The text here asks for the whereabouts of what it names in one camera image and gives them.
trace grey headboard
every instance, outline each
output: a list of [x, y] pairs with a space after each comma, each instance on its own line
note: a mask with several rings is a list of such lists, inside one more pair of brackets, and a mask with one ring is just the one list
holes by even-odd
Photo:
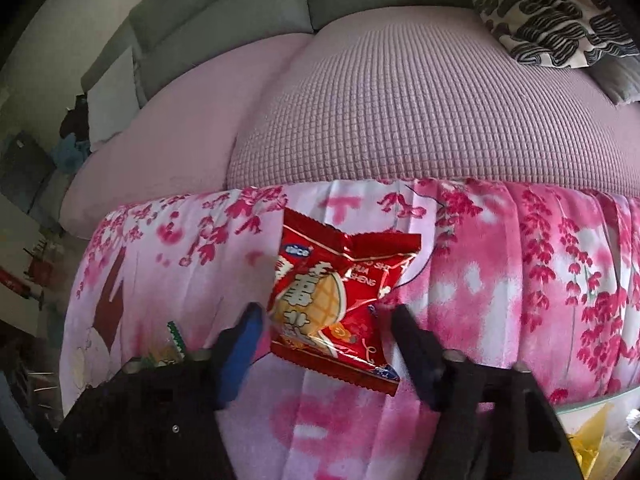
[[129, 46], [147, 98], [204, 61], [243, 44], [314, 32], [360, 10], [388, 6], [471, 7], [471, 0], [143, 0], [82, 78], [87, 91]]

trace wafer image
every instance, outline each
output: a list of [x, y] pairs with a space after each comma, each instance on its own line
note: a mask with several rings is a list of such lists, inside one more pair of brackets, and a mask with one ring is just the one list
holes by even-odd
[[270, 316], [283, 327], [283, 335], [333, 355], [333, 345], [320, 331], [339, 322], [345, 312], [344, 283], [337, 272], [330, 272], [319, 278], [298, 274], [276, 297]]

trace wall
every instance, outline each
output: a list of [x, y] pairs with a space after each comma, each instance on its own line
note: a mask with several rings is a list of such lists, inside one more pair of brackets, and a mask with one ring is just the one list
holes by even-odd
[[[39, 225], [0, 194], [0, 266], [17, 278], [29, 267], [31, 257], [23, 248], [31, 249], [40, 239]], [[36, 335], [38, 303], [24, 300], [0, 285], [0, 319]]]
[[0, 71], [0, 87], [11, 92], [0, 139], [23, 129], [50, 150], [82, 74], [139, 1], [47, 0]]

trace snack wrapper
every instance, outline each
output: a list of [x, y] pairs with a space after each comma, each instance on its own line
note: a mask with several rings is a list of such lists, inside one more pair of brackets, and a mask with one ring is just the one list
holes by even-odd
[[277, 356], [359, 386], [395, 394], [374, 303], [420, 251], [420, 235], [347, 235], [291, 209], [268, 314]]
[[640, 441], [640, 411], [631, 410], [622, 434], [604, 437], [589, 480], [614, 480]]
[[159, 345], [151, 347], [147, 354], [139, 359], [143, 368], [158, 368], [161, 366], [180, 364], [186, 358], [184, 341], [177, 325], [167, 323], [166, 338]]
[[610, 404], [605, 404], [598, 413], [580, 427], [577, 433], [568, 435], [569, 443], [574, 449], [575, 457], [585, 479], [589, 478], [600, 453], [600, 446], [607, 425], [607, 415], [611, 408]]

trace screw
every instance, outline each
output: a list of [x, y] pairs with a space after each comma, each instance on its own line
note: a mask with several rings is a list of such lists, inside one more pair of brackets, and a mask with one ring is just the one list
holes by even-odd
[[530, 374], [531, 373], [531, 370], [529, 370], [529, 367], [523, 361], [514, 362], [513, 366], [511, 366], [511, 368], [513, 370], [516, 370], [517, 372], [520, 372], [521, 374]]
[[442, 357], [454, 363], [463, 363], [466, 360], [465, 355], [460, 350], [453, 349], [445, 350]]

